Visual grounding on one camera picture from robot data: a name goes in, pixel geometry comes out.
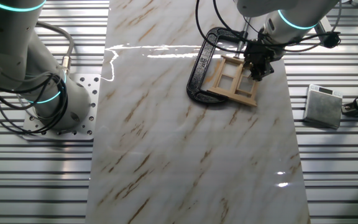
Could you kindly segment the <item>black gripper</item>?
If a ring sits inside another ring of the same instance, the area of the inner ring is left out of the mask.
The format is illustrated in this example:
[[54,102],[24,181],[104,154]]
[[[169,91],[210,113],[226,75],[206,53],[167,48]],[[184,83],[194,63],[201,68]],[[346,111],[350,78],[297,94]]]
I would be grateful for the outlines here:
[[271,63],[280,60],[283,55],[283,47],[271,47],[270,42],[250,40],[244,52],[244,64],[250,65],[250,77],[254,81],[261,81],[275,71]]

